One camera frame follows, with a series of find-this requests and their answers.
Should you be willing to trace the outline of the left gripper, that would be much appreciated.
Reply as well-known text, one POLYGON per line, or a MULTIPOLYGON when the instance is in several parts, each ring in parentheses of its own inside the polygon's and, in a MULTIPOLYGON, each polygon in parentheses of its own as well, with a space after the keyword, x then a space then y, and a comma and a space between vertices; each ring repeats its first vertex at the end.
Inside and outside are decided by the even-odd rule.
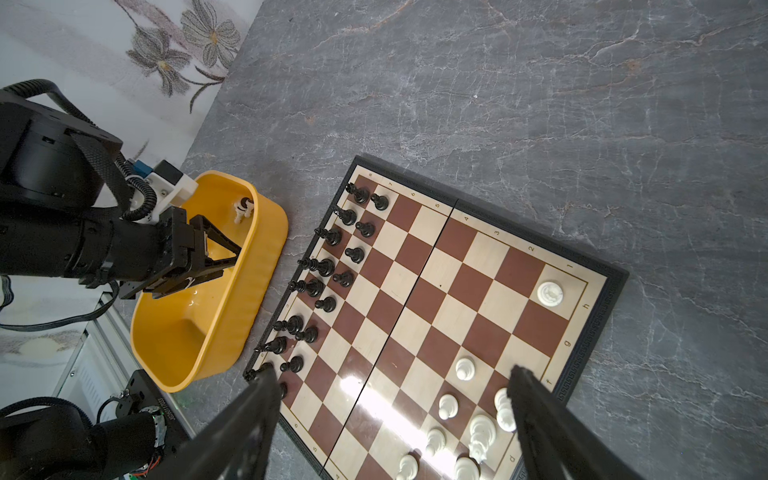
POLYGON ((158 272, 152 272, 142 281, 123 282, 120 299, 135 299, 140 293, 150 293, 154 299, 163 298, 223 276, 234 267, 237 256, 212 259, 206 256, 205 234, 218 245, 239 255, 241 247, 227 237, 204 215, 188 221, 187 212, 171 207, 160 217, 163 234, 162 257, 158 272))

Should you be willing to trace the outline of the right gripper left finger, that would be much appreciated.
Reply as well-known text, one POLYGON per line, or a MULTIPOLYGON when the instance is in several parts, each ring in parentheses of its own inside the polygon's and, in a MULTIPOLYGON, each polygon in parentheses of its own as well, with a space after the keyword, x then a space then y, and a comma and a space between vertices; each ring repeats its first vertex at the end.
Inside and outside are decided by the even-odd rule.
POLYGON ((276 429, 282 390, 275 368, 247 388, 186 443, 161 462, 152 479, 263 479, 276 429))

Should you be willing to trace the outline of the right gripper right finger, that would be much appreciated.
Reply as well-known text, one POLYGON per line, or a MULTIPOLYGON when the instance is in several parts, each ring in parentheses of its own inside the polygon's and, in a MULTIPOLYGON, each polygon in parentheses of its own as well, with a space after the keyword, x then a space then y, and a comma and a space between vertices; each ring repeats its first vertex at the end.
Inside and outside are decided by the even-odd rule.
POLYGON ((638 479, 640 477, 533 375, 511 370, 507 395, 529 479, 638 479))

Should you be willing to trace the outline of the yellow plastic tray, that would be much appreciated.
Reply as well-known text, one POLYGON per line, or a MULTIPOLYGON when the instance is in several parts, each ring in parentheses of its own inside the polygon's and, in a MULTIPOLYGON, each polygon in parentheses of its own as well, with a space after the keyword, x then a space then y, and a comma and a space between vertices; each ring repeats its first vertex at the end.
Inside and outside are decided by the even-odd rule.
POLYGON ((154 299, 139 296, 131 322, 131 345, 139 364, 163 391, 228 370, 239 358, 287 239, 288 218, 277 203, 249 182, 217 171, 197 179, 185 202, 190 216, 204 215, 241 247, 223 276, 154 299), (255 206, 234 223, 233 204, 243 197, 255 206))

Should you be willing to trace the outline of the white rook corner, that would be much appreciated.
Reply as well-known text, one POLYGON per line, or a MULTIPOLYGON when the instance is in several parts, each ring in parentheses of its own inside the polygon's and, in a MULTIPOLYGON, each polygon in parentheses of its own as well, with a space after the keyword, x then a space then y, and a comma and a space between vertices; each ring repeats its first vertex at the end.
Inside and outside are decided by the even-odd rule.
POLYGON ((553 308, 563 302, 565 293, 559 283, 548 280, 538 286, 536 297, 541 305, 553 308))

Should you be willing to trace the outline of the brown folding chess board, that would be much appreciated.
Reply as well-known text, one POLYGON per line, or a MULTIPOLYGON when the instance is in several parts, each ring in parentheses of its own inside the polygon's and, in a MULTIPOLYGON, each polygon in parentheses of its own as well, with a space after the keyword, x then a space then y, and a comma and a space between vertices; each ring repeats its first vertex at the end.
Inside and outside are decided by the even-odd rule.
POLYGON ((456 460, 469 453, 471 419, 496 417, 494 395, 514 366, 530 370, 558 401, 569 399, 628 278, 477 200, 365 155, 352 161, 317 228, 338 228, 342 240, 331 247, 314 234, 303 258, 330 258, 333 274, 351 270, 354 282, 343 288, 333 274, 299 266, 290 281, 318 279, 322 294, 287 287, 259 343, 285 336, 287 348, 253 353, 245 372, 273 363, 280 424, 324 479, 395 479, 406 454, 418 461, 415 479, 453 479, 456 460), (389 207, 378 211, 370 198, 356 204, 348 183, 387 196, 389 207), (363 238, 343 225, 333 205, 354 209, 375 234, 363 238), (354 247, 365 251, 360 264, 344 254, 354 247), (548 280, 564 290, 557 307, 536 297, 548 280), (316 309, 328 296, 336 309, 316 309), (318 327, 314 343, 273 330, 292 315, 303 317, 302 330, 318 327), (297 355, 303 369, 281 372, 297 355), (455 375, 462 357, 474 360, 471 381, 455 375), (444 394, 459 403, 449 420, 438 416, 444 394), (436 427, 446 446, 428 457, 426 434, 436 427))

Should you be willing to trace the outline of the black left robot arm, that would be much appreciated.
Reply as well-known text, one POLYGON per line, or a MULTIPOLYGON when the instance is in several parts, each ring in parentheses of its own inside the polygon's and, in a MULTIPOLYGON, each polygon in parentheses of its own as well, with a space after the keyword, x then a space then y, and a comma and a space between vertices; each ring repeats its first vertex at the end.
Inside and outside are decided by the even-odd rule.
POLYGON ((1 270, 162 298, 220 278, 240 246, 184 203, 196 183, 128 160, 47 80, 1 91, 1 270))

